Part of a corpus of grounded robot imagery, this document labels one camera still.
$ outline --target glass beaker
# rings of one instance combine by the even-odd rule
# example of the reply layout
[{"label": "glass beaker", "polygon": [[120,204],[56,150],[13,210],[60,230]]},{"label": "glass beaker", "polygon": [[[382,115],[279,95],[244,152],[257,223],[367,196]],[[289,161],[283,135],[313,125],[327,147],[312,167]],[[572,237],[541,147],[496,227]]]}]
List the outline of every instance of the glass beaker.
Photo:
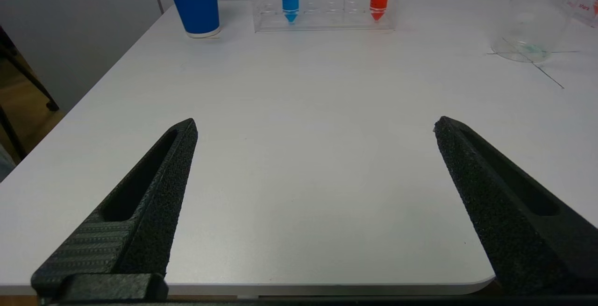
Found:
[{"label": "glass beaker", "polygon": [[578,0],[511,0],[492,50],[519,62],[545,61],[559,43]]}]

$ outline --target white table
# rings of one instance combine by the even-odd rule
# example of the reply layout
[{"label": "white table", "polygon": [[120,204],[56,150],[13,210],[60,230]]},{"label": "white table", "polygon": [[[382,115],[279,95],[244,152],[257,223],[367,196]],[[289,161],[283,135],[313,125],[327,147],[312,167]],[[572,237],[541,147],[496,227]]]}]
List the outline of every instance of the white table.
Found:
[{"label": "white table", "polygon": [[434,123],[470,125],[598,225],[598,30],[544,64],[491,53],[507,0],[401,0],[396,32],[218,39],[171,8],[0,185],[0,294],[29,278],[168,127],[200,140],[172,294],[459,294],[494,277]]}]

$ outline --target wooden floor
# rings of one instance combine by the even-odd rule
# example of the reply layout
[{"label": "wooden floor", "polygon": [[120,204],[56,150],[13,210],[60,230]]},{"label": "wooden floor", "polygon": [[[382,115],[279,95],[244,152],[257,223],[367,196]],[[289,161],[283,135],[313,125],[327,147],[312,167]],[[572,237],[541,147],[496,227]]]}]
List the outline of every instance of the wooden floor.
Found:
[{"label": "wooden floor", "polygon": [[[17,57],[26,65],[21,55]],[[0,57],[0,106],[17,132],[21,144],[28,153],[58,124],[64,113],[51,112],[46,98],[27,78],[21,75],[9,61]],[[19,159],[4,129],[0,127],[0,143],[13,157]]]}]

